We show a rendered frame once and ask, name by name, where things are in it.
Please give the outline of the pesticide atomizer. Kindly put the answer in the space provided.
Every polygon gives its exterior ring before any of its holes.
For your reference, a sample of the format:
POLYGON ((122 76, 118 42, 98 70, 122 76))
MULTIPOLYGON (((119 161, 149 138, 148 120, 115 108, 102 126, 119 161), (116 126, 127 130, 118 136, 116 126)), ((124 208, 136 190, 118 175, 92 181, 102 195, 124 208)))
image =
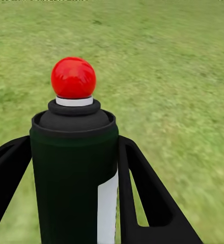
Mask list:
POLYGON ((116 116, 93 98, 96 73, 85 59, 61 59, 50 81, 55 99, 29 130, 41 244, 115 244, 116 116))

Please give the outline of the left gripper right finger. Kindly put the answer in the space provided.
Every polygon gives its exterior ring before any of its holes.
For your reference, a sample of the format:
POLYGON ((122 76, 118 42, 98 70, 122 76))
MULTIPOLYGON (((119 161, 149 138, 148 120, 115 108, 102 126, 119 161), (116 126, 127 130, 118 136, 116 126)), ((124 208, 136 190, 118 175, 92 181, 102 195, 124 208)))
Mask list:
POLYGON ((121 244, 203 244, 137 144, 118 137, 121 244), (149 227, 137 223, 129 169, 149 227))

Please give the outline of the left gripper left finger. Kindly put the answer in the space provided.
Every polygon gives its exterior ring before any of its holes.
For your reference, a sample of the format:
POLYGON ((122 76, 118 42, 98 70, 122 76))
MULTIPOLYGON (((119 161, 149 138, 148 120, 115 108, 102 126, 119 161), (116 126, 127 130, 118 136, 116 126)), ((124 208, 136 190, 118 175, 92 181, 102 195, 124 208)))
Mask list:
POLYGON ((0 221, 32 160, 30 136, 0 146, 0 221))

